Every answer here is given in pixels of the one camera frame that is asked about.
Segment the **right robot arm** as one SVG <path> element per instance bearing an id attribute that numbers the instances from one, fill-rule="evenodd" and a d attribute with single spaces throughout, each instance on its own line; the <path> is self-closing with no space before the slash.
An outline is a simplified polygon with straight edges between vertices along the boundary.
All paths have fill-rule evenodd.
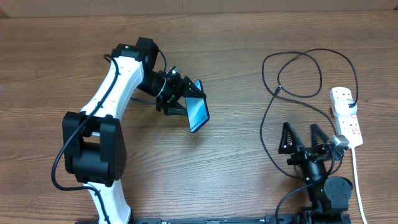
<path id="1" fill-rule="evenodd" d="M 298 166 L 305 185 L 286 195 L 277 205 L 277 223 L 350 223 L 344 212 L 349 209 L 353 184 L 345 177 L 333 176 L 336 161 L 343 158 L 349 141 L 343 135 L 328 137 L 317 124 L 310 127 L 312 146 L 304 146 L 292 125 L 284 123 L 279 153 L 288 154 L 287 164 Z M 293 215 L 279 215 L 282 203 L 296 193 L 306 190 L 310 206 Z"/>

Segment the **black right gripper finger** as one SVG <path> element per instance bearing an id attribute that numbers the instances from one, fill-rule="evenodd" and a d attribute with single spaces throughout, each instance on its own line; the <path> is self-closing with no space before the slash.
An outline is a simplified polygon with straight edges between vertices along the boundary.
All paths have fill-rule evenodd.
<path id="1" fill-rule="evenodd" d="M 314 152 L 327 152 L 329 150 L 328 146 L 325 146 L 329 137 L 322 131 L 322 129 L 317 124 L 312 124 L 310 126 L 311 130 L 311 144 L 312 150 Z"/>
<path id="2" fill-rule="evenodd" d="M 304 148 L 302 140 L 289 122 L 282 127 L 282 137 L 278 149 L 279 154 L 295 154 Z"/>

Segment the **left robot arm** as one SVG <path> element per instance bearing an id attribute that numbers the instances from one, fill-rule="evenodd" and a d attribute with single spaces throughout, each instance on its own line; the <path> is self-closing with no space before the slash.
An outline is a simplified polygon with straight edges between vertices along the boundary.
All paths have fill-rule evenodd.
<path id="1" fill-rule="evenodd" d="M 187 116 L 191 133 L 210 120 L 201 80 L 181 76 L 177 67 L 154 71 L 159 54 L 148 38 L 118 44 L 104 55 L 110 67 L 94 97 L 63 118 L 63 146 L 52 166 L 52 183 L 62 191 L 89 190 L 98 223 L 134 223 L 121 183 L 127 162 L 121 120 L 136 90 L 153 96 L 156 110 L 166 116 Z"/>

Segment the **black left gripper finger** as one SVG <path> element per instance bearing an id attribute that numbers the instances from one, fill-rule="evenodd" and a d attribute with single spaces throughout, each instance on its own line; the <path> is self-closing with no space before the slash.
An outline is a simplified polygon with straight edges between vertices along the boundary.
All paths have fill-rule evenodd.
<path id="1" fill-rule="evenodd" d="M 183 78 L 182 96 L 184 98 L 206 99 L 206 94 L 199 89 L 187 76 Z"/>
<path id="2" fill-rule="evenodd" d="M 172 105 L 169 103 L 166 103 L 164 105 L 163 109 L 164 109 L 164 115 L 166 115 L 166 116 L 173 116 L 173 115 L 186 116 L 187 115 L 187 109 L 178 102 L 176 102 L 175 104 L 172 104 Z"/>

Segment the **Samsung Galaxy smartphone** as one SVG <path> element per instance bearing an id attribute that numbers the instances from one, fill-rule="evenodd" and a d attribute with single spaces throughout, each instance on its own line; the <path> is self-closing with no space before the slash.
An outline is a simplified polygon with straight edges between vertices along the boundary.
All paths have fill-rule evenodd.
<path id="1" fill-rule="evenodd" d="M 201 80 L 197 80 L 194 84 L 203 91 Z M 185 98 L 185 104 L 190 132 L 195 133 L 210 120 L 206 99 Z"/>

